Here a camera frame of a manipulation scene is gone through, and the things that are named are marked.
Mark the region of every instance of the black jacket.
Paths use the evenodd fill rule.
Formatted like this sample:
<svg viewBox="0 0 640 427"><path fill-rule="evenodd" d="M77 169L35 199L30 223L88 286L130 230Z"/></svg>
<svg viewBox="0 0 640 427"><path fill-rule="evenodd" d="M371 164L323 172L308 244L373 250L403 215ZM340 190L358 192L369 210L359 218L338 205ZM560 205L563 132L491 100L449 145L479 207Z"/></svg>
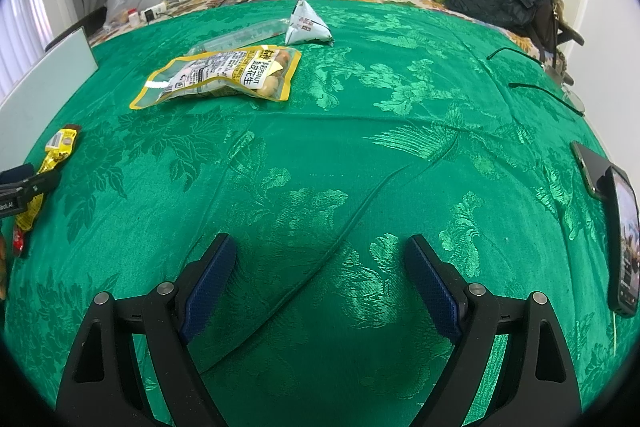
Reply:
<svg viewBox="0 0 640 427"><path fill-rule="evenodd" d="M555 51L557 29L551 0L446 0L445 6L530 37L540 50Z"/></svg>

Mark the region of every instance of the small bottle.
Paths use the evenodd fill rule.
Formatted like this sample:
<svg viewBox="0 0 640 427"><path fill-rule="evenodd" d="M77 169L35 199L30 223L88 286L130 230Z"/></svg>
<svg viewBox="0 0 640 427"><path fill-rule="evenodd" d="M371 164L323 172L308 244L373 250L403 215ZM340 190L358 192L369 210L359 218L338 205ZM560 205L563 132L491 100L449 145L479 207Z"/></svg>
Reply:
<svg viewBox="0 0 640 427"><path fill-rule="evenodd" d="M135 9L129 10L128 13L129 13L129 25L132 28L135 28L140 24L140 15L138 15L137 10Z"/></svg>

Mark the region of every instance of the screw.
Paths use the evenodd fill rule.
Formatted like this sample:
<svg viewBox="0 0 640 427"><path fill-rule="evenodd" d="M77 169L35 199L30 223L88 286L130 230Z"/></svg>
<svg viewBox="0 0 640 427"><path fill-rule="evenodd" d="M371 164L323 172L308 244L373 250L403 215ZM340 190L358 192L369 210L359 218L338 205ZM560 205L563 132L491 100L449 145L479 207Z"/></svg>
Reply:
<svg viewBox="0 0 640 427"><path fill-rule="evenodd" d="M549 299L542 292L533 292L533 300L538 304L546 304Z"/></svg>
<svg viewBox="0 0 640 427"><path fill-rule="evenodd" d="M174 284L171 282L161 282L156 288L156 291L160 295L169 295L169 293L174 291Z"/></svg>
<svg viewBox="0 0 640 427"><path fill-rule="evenodd" d="M94 302L96 304L104 304L109 300L109 294L107 292L100 292L98 295L94 297Z"/></svg>
<svg viewBox="0 0 640 427"><path fill-rule="evenodd" d="M476 297L482 297L486 293L486 288L479 282L472 282L469 286L469 291Z"/></svg>

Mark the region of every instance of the smartphone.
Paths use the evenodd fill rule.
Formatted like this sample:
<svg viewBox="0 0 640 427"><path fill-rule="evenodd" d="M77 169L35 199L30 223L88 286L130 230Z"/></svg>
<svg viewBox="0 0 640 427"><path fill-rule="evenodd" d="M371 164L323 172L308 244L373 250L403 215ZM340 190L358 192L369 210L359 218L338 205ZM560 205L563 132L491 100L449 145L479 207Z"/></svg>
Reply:
<svg viewBox="0 0 640 427"><path fill-rule="evenodd" d="M607 169L610 167L614 167L626 182L629 182L626 172L611 163L604 156L600 156L595 151L575 141L571 142L571 149L580 167L587 191L592 197L598 198L599 200L605 200L607 198L605 177Z"/></svg>
<svg viewBox="0 0 640 427"><path fill-rule="evenodd" d="M609 308L624 317L638 309L640 223L636 194L615 168L605 173L609 221Z"/></svg>

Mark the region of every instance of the green jacquard fabric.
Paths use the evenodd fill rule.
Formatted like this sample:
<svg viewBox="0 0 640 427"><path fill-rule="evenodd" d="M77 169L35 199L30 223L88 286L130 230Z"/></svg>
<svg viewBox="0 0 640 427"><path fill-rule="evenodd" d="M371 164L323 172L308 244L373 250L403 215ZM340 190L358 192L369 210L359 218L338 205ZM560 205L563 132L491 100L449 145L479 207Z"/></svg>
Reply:
<svg viewBox="0 0 640 427"><path fill-rule="evenodd" d="M413 7L318 0L335 45L297 46L288 102L129 110L171 58L286 17L294 3L196 12L94 49L97 73L29 156L39 164L65 123L83 127L10 274L4 336L28 377L53 403L95 293L147 293L226 232L238 263L190 351L229 425L409 425L452 349L403 269L403 245L421 233L495 295L548 295L587 405L639 329L607 308L603 207L570 142L601 148L548 94L508 87L558 93L525 57L486 60L513 46L497 31ZM499 337L468 421L483 415L504 346ZM169 421L142 337L136 352L154 412Z"/></svg>

